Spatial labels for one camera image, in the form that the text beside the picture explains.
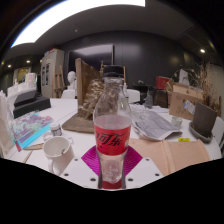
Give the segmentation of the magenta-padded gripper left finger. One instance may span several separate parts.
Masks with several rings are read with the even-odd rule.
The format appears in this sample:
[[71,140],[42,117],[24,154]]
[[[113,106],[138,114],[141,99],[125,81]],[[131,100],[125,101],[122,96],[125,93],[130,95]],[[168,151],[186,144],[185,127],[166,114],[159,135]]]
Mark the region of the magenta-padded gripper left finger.
[[100,160],[93,146],[82,157],[75,157],[61,177],[84,188],[98,189],[100,174]]

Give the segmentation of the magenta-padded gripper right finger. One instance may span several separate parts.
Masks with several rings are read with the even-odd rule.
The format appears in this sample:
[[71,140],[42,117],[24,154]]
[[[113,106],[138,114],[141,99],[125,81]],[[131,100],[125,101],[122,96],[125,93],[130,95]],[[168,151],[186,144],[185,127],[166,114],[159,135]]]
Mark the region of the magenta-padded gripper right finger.
[[123,163],[123,189],[140,188],[162,177],[151,158],[144,158],[131,146],[128,147]]

